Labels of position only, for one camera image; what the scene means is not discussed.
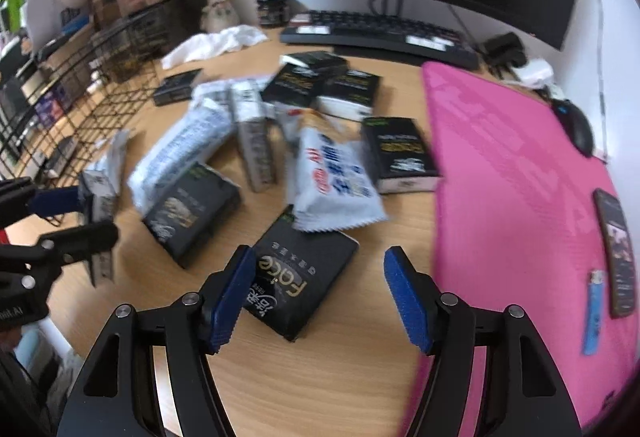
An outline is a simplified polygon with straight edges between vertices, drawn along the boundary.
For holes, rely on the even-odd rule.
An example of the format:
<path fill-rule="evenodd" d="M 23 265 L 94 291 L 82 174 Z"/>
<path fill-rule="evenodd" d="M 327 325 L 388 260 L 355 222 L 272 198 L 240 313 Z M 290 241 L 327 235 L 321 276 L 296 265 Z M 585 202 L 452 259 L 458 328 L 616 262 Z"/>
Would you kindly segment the white Aji cracker packet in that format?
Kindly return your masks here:
<path fill-rule="evenodd" d="M 292 151 L 294 227 L 349 230 L 387 219 L 383 201 L 344 128 L 321 112 L 283 107 L 283 137 Z"/>

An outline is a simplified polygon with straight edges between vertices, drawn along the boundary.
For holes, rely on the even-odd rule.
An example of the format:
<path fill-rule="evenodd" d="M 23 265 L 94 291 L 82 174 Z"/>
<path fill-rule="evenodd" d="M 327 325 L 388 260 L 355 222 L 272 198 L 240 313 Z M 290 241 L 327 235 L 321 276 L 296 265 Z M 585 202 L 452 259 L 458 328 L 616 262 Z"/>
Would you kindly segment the long white snack packet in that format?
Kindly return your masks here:
<path fill-rule="evenodd" d="M 206 162 L 233 134 L 230 111 L 200 99 L 163 134 L 127 180 L 132 203 L 144 216 L 164 190 L 195 162 Z"/>

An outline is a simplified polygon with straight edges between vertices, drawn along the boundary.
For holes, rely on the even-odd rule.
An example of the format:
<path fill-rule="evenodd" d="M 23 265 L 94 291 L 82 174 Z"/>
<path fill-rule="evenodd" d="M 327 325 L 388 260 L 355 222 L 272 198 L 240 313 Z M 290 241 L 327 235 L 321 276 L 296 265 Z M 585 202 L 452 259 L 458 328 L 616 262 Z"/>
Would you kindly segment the black white tissue pack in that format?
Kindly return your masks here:
<path fill-rule="evenodd" d="M 246 178 L 254 192 L 277 183 L 272 156 L 268 116 L 255 83 L 233 83 L 229 90 L 230 108 Z"/>

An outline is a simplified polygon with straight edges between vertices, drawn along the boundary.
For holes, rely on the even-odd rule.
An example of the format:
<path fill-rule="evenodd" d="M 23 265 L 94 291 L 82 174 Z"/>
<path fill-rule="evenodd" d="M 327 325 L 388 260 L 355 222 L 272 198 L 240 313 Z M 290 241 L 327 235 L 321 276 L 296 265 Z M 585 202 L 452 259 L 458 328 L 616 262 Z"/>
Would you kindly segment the small white cracker packet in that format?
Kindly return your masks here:
<path fill-rule="evenodd" d="M 122 171 L 124 170 L 130 133 L 128 128 L 116 132 L 108 143 L 103 156 L 94 163 L 94 170 L 106 178 L 116 196 L 119 196 L 120 190 L 122 190 Z"/>

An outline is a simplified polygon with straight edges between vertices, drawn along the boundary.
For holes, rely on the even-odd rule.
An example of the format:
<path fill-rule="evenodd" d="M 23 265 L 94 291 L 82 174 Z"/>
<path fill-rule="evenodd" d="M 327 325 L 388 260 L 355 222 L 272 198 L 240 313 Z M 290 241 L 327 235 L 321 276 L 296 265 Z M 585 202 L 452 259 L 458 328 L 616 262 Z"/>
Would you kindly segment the long white pink packet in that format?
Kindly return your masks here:
<path fill-rule="evenodd" d="M 196 108 L 205 99 L 212 99 L 226 110 L 229 109 L 230 90 L 257 90 L 261 92 L 271 80 L 270 76 L 251 76 L 243 79 L 226 79 L 203 82 L 196 85 L 191 93 L 189 109 Z"/>

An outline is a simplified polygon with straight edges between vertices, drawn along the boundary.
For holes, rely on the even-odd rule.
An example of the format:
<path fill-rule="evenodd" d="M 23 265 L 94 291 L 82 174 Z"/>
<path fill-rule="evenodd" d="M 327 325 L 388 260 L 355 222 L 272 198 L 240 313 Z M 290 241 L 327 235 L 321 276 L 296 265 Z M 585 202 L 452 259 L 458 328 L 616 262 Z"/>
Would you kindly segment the pink mouse pad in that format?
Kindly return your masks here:
<path fill-rule="evenodd" d="M 592 195 L 613 190 L 608 170 L 546 104 L 446 64 L 422 76 L 440 171 L 435 281 L 474 307 L 522 306 L 589 424 L 637 368 L 637 315 L 604 316 L 597 350 L 582 351 L 589 275 L 606 266 Z"/>

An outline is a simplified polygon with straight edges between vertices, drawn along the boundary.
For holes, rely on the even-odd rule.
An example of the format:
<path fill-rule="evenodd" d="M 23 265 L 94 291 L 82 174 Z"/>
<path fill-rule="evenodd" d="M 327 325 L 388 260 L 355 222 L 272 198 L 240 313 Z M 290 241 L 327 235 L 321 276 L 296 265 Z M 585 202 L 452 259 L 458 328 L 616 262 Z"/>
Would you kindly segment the blue lighter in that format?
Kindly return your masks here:
<path fill-rule="evenodd" d="M 582 353 L 593 356 L 597 353 L 602 327 L 604 304 L 604 272 L 591 270 L 587 283 L 587 311 Z"/>

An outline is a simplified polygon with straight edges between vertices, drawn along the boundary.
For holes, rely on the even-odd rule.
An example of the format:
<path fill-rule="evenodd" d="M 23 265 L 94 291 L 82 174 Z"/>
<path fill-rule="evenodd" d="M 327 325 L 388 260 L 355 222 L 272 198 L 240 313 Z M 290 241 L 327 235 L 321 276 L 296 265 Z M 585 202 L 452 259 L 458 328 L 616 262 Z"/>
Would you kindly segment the black smartphone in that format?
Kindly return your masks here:
<path fill-rule="evenodd" d="M 620 200 L 613 194 L 598 188 L 592 196 L 608 265 L 610 314 L 613 318 L 629 317 L 636 310 L 637 278 L 626 217 Z"/>

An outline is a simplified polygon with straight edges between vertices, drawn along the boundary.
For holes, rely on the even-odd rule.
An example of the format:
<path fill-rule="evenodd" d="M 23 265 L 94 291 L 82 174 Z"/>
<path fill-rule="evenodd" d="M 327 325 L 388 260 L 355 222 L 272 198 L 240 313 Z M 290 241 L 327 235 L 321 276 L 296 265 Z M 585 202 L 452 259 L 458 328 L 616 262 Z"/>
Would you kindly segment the white crumpled cloth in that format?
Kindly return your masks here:
<path fill-rule="evenodd" d="M 239 52 L 244 47 L 253 47 L 266 41 L 268 36 L 262 30 L 246 24 L 225 28 L 218 33 L 199 33 L 179 44 L 160 64 L 164 70 L 170 70 L 188 62 Z"/>

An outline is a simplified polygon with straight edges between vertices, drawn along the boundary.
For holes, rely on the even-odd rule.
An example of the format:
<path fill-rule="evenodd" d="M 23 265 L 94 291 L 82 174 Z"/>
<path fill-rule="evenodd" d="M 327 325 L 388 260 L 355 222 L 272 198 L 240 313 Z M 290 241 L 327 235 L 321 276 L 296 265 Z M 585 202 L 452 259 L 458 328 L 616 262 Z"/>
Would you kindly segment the black computer mouse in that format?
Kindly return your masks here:
<path fill-rule="evenodd" d="M 552 99 L 550 107 L 576 150 L 584 157 L 591 158 L 593 134 L 584 112 L 568 99 Z"/>

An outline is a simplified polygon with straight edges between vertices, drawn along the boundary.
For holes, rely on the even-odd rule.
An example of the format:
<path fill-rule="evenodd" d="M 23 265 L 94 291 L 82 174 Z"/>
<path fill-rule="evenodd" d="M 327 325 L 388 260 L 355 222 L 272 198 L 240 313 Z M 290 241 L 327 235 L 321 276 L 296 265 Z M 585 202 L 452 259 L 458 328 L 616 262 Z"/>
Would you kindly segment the small cream ceramic vase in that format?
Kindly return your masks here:
<path fill-rule="evenodd" d="M 201 30 L 219 33 L 241 23 L 233 6 L 233 0 L 208 0 L 201 13 Z"/>

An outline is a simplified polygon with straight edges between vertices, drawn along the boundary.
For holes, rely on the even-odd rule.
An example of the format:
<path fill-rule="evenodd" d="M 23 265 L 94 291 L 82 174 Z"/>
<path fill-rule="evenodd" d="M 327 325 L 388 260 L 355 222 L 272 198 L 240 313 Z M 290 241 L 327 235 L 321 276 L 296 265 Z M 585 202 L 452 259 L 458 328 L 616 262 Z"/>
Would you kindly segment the dark mechanical keyboard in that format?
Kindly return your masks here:
<path fill-rule="evenodd" d="M 434 60 L 471 71 L 480 67 L 477 53 L 459 32 L 394 16 L 310 10 L 292 18 L 280 32 L 280 41 L 347 49 L 355 56 L 396 58 L 418 66 Z"/>

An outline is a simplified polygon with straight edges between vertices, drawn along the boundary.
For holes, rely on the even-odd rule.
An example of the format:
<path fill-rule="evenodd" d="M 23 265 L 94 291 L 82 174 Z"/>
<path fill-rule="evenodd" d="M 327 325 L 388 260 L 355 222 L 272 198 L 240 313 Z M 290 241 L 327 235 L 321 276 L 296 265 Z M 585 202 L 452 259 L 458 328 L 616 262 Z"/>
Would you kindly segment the white power strip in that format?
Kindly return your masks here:
<path fill-rule="evenodd" d="M 566 98 L 562 88 L 555 82 L 554 71 L 548 61 L 532 58 L 521 67 L 509 64 L 508 69 L 510 76 L 506 79 L 506 83 L 533 90 L 542 99 L 564 100 Z"/>

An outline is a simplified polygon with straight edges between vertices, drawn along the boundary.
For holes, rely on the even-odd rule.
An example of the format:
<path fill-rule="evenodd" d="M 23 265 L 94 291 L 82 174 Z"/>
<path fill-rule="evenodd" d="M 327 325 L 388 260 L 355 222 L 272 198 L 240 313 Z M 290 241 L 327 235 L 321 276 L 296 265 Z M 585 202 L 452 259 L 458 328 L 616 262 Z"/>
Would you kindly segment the small dark glass jar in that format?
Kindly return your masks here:
<path fill-rule="evenodd" d="M 290 0 L 256 0 L 258 23 L 263 28 L 284 27 L 290 21 Z"/>

